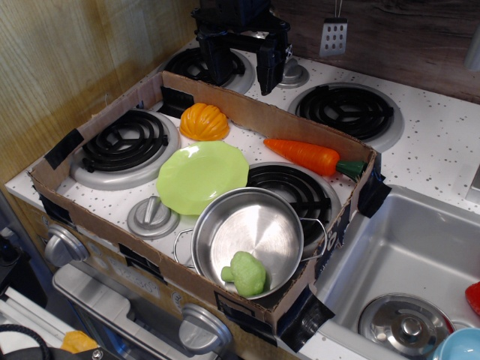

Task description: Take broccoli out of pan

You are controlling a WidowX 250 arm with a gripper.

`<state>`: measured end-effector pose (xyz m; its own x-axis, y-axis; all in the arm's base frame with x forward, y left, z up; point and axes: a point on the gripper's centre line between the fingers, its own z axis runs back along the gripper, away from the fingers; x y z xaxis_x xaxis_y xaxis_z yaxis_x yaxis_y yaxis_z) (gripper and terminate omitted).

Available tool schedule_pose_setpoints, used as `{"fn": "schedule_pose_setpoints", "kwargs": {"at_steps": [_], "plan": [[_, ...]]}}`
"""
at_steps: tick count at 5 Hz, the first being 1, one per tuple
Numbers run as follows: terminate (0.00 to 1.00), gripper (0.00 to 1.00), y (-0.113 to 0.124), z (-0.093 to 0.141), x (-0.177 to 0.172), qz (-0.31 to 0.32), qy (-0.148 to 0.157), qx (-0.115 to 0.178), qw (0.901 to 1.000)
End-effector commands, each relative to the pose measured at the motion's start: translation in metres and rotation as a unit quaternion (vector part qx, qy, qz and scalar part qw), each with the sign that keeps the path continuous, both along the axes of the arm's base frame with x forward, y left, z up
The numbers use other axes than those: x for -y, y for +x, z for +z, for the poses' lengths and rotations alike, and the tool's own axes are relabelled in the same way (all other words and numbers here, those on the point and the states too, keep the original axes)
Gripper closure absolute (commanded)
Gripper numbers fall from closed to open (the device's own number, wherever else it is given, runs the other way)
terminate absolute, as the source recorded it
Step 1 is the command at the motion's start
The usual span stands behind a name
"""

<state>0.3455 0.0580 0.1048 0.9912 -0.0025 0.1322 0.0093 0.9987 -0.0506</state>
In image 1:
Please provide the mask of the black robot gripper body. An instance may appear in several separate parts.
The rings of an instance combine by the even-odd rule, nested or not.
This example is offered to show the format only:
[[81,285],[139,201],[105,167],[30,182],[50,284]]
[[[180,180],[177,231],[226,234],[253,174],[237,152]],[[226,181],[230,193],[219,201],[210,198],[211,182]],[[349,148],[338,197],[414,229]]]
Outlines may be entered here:
[[196,39],[207,58],[224,57],[231,49],[259,58],[285,59],[290,24],[270,11],[270,1],[215,1],[196,8]]

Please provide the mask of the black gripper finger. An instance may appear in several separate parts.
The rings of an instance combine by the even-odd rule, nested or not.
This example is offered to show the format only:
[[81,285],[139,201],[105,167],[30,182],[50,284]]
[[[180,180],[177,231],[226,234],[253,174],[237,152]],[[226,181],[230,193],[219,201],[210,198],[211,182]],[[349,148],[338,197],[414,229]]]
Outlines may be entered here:
[[269,95],[282,81],[292,46],[286,35],[268,35],[256,51],[256,75],[262,95]]
[[199,30],[197,41],[208,72],[216,85],[225,83],[233,73],[233,54],[225,40],[227,33]]

